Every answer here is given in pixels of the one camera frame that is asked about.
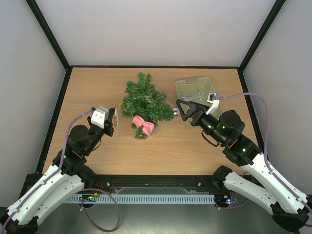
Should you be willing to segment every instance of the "black metal edge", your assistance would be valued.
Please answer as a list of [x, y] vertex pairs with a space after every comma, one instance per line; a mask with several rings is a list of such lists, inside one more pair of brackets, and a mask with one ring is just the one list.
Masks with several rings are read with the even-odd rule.
[[[240, 83], [241, 83], [242, 88], [243, 88], [243, 92], [244, 93], [249, 92], [249, 88], [247, 86], [243, 71], [238, 69], [237, 72], [238, 72]], [[257, 116], [256, 116], [255, 111], [254, 111], [253, 102], [252, 102], [251, 97], [249, 95], [244, 96], [244, 97], [245, 97], [245, 100], [247, 103], [250, 119], [252, 120], [253, 129], [254, 129], [255, 137], [257, 138], [258, 146], [263, 151], [264, 141], [263, 141], [262, 133], [260, 131], [259, 122], [258, 122]]]
[[[42, 174], [28, 174], [20, 197], [41, 177]], [[250, 175], [246, 175], [244, 178], [252, 181]], [[101, 182], [104, 190], [109, 193], [114, 193], [121, 188], [182, 188], [188, 191], [209, 192], [212, 195], [223, 195], [231, 192], [228, 189], [218, 190], [213, 185], [212, 175], [97, 175], [96, 182]]]
[[43, 167], [44, 167], [44, 163], [45, 163], [45, 160], [47, 158], [47, 154], [48, 154], [48, 151], [49, 151], [49, 148], [50, 148], [52, 136], [53, 136], [53, 133], [54, 133], [54, 130], [55, 130], [55, 126], [56, 126], [57, 121], [58, 121], [59, 112], [60, 112], [61, 106], [63, 104], [63, 100], [64, 100], [64, 97], [65, 97], [67, 85], [68, 85], [68, 82], [69, 82], [72, 70], [73, 70], [73, 68], [69, 67], [69, 69], [65, 73], [65, 77], [64, 77], [64, 80], [63, 80], [63, 83], [62, 83], [59, 95], [58, 95], [58, 99], [57, 99], [57, 102], [56, 102], [56, 105], [55, 105], [55, 108], [54, 108], [54, 111], [53, 111], [53, 114], [52, 114], [52, 118], [51, 118], [51, 122], [50, 122], [50, 125], [49, 125], [49, 128], [48, 128], [48, 132], [47, 132], [47, 135], [45, 137], [44, 144], [43, 144], [43, 147], [42, 147], [42, 151], [41, 151], [41, 154], [40, 154], [40, 157], [39, 157], [39, 161], [38, 161], [38, 164], [37, 164], [37, 167], [36, 167], [36, 173], [37, 174], [41, 174], [42, 173], [42, 170], [43, 170]]
[[64, 53], [62, 52], [57, 40], [55, 39], [47, 21], [45, 20], [38, 4], [36, 3], [35, 0], [26, 0], [26, 2], [29, 5], [29, 8], [33, 12], [34, 16], [36, 17], [39, 25], [41, 26], [42, 30], [44, 31], [46, 37], [48, 38], [50, 44], [52, 45], [56, 55], [58, 56], [60, 62], [63, 64], [63, 67], [65, 70], [69, 69], [70, 65], [65, 58]]
[[257, 50], [258, 46], [262, 42], [265, 34], [267, 33], [268, 29], [272, 25], [274, 19], [276, 18], [278, 12], [280, 11], [282, 6], [284, 5], [285, 1], [286, 0], [276, 0], [276, 2], [274, 3], [271, 11], [269, 12], [267, 18], [265, 19], [263, 25], [261, 26], [261, 28], [259, 30], [257, 36], [255, 37], [252, 45], [250, 46], [247, 54], [245, 55], [241, 65], [239, 66], [239, 69], [241, 71], [244, 71], [245, 68], [247, 67], [249, 61], [252, 59], [255, 51]]
[[152, 66], [152, 65], [73, 65], [74, 67], [83, 68], [194, 68], [194, 69], [237, 69], [238, 67], [230, 66]]

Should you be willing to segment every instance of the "silver ornament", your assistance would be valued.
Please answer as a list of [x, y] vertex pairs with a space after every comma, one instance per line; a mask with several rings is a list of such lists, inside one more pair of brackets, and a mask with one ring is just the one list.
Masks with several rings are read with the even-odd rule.
[[179, 111], [178, 108], [174, 108], [174, 109], [173, 109], [173, 112], [174, 112], [174, 117], [177, 117], [177, 116], [180, 115], [180, 111]]

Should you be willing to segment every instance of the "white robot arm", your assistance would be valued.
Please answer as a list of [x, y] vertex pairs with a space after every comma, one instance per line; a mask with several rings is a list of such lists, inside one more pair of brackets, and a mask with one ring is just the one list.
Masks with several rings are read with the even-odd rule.
[[[219, 105], [217, 93], [210, 92], [207, 102], [211, 107], [179, 99], [176, 101], [182, 120], [191, 118], [192, 126], [200, 126], [206, 135], [217, 142], [213, 144], [204, 137], [211, 145], [224, 147], [226, 158], [254, 176], [264, 188], [225, 166], [215, 171], [214, 185], [221, 190], [238, 192], [257, 203], [287, 231], [294, 232], [303, 227], [309, 219], [308, 213], [312, 211], [312, 199], [290, 184], [266, 161], [261, 150], [242, 134], [245, 124], [235, 111], [226, 111], [219, 119], [212, 115]], [[181, 104], [189, 106], [186, 113]]]
[[78, 118], [90, 113], [93, 113], [88, 117], [90, 128], [84, 125], [72, 128], [66, 134], [63, 150], [39, 181], [17, 202], [0, 209], [2, 232], [6, 229], [8, 233], [34, 234], [38, 225], [68, 197], [94, 184], [96, 174], [84, 165], [85, 157], [104, 135], [113, 135], [114, 108], [93, 108]]

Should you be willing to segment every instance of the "small artificial christmas tree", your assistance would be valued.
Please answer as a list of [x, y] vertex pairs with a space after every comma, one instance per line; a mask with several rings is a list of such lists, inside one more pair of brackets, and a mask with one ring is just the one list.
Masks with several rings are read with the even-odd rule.
[[170, 121], [174, 113], [169, 105], [164, 104], [167, 95], [156, 91], [151, 74], [140, 72], [137, 78], [138, 83], [128, 81], [126, 84], [128, 95], [123, 98], [121, 115], [133, 118], [131, 126], [136, 131], [136, 139], [146, 139], [158, 121]]

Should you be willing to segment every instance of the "white cable tray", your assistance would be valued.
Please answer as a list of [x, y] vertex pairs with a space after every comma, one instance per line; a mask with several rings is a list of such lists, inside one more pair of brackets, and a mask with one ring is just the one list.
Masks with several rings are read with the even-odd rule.
[[[214, 195], [112, 195], [118, 204], [214, 204]], [[73, 204], [82, 201], [81, 194], [70, 196], [64, 203]], [[113, 204], [107, 195], [92, 198], [85, 204]]]

